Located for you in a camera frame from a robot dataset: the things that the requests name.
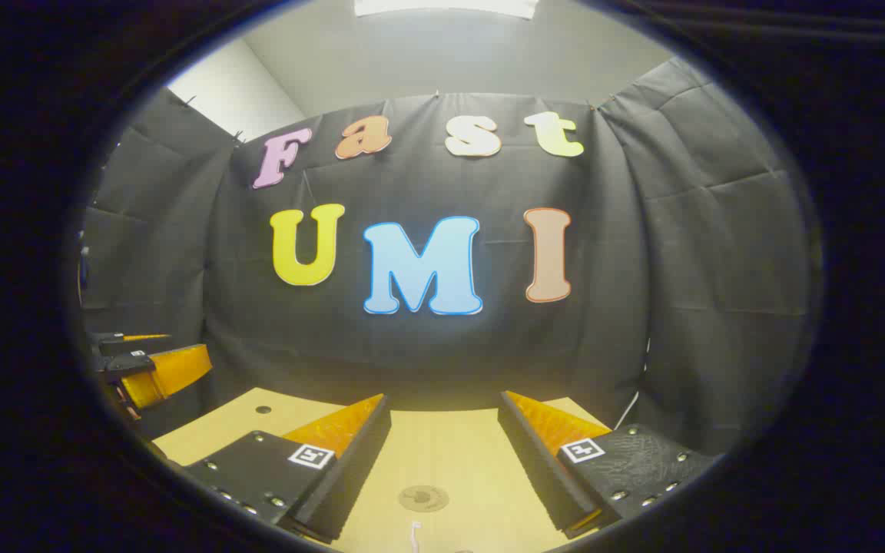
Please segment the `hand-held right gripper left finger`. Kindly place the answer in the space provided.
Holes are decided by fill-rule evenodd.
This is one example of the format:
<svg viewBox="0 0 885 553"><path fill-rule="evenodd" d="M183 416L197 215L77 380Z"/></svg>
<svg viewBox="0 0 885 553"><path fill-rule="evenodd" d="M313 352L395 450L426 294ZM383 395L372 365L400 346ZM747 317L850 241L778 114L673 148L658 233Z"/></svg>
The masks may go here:
<svg viewBox="0 0 885 553"><path fill-rule="evenodd" d="M389 434L386 404L378 393L282 435L250 431L183 470L268 525L331 543Z"/></svg>

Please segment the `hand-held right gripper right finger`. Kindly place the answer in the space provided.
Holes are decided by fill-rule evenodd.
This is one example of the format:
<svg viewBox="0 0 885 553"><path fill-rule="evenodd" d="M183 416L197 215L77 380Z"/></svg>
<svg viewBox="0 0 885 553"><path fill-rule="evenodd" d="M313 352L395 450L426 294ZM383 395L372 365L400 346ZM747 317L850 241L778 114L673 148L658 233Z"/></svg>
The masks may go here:
<svg viewBox="0 0 885 553"><path fill-rule="evenodd" d="M650 510L719 461L646 425L608 429L510 391L498 420L566 538Z"/></svg>

